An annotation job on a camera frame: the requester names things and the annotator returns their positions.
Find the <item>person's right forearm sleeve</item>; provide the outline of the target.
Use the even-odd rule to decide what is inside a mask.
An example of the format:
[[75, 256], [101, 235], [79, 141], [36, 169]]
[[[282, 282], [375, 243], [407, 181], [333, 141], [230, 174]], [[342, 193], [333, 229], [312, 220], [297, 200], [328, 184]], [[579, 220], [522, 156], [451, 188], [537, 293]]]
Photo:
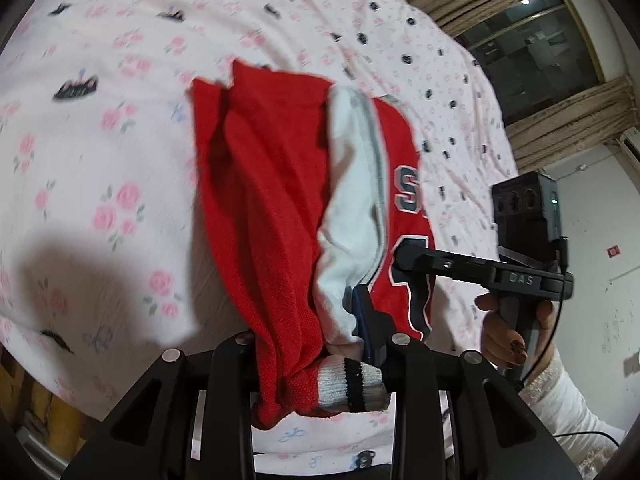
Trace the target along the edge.
[[520, 397], [555, 436], [584, 479], [594, 479], [614, 455], [626, 431], [601, 420], [588, 408], [570, 375], [559, 351], [555, 350], [548, 366], [521, 392]]

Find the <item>person's right hand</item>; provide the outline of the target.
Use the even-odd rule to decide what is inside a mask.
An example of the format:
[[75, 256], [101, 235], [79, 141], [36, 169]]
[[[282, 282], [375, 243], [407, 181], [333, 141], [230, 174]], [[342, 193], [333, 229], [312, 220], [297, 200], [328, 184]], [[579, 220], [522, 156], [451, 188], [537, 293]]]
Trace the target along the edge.
[[[499, 370], [523, 366], [527, 358], [524, 339], [515, 330], [511, 330], [499, 315], [498, 300], [491, 294], [484, 294], [475, 298], [475, 305], [486, 312], [480, 337], [480, 351], [483, 356]], [[530, 373], [530, 379], [534, 379], [545, 370], [554, 355], [551, 335], [556, 312], [552, 302], [544, 301], [538, 306], [537, 318], [540, 329], [534, 360], [540, 359], [540, 362]]]

